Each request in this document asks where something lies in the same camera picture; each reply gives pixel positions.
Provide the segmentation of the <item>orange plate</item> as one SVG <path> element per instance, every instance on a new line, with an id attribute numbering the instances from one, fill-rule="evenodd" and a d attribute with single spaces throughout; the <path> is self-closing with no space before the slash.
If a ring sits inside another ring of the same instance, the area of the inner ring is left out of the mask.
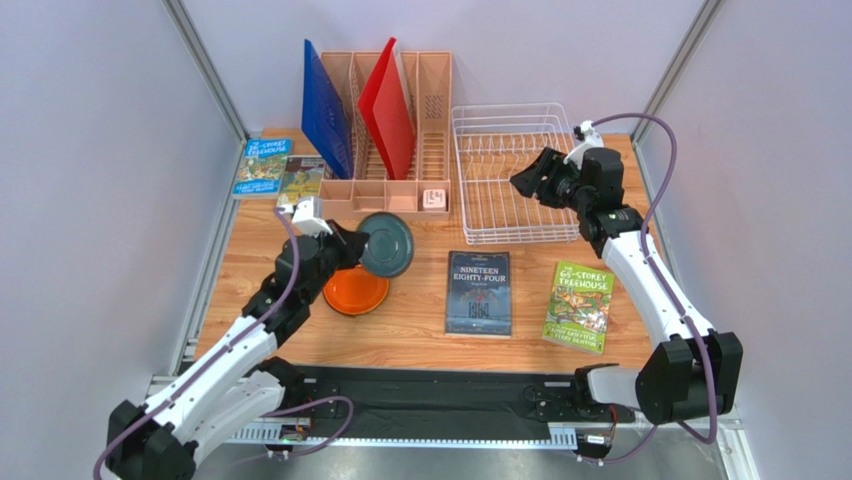
<path id="1" fill-rule="evenodd" d="M 378 308 L 390 290 L 387 278 L 374 275 L 359 265 L 337 271 L 322 289 L 326 303 L 334 311 L 359 316 Z"/>

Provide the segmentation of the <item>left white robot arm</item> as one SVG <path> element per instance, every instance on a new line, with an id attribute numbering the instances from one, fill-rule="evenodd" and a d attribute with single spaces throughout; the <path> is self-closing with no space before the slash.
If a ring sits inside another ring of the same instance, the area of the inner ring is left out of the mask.
<path id="1" fill-rule="evenodd" d="M 370 239 L 335 222 L 316 235 L 285 230 L 274 271 L 226 334 L 159 393 L 111 412 L 93 478 L 108 470 L 120 479 L 190 479 L 225 439 L 283 405 L 294 383 L 289 364 L 272 354 L 309 318 L 333 275 L 360 264 Z"/>

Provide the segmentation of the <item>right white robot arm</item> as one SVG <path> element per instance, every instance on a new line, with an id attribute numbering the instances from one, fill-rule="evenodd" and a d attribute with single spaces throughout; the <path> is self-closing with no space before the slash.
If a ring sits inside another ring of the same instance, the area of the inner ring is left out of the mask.
<path id="1" fill-rule="evenodd" d="M 676 284 L 643 216 L 625 203 L 623 178 L 616 150 L 590 148 L 574 161 L 546 147 L 510 179 L 520 195 L 575 212 L 582 238 L 620 281 L 651 340 L 653 352 L 639 370 L 578 369 L 577 400 L 637 409 L 654 425 L 715 421 L 733 409 L 743 346 L 735 333 L 713 327 Z"/>

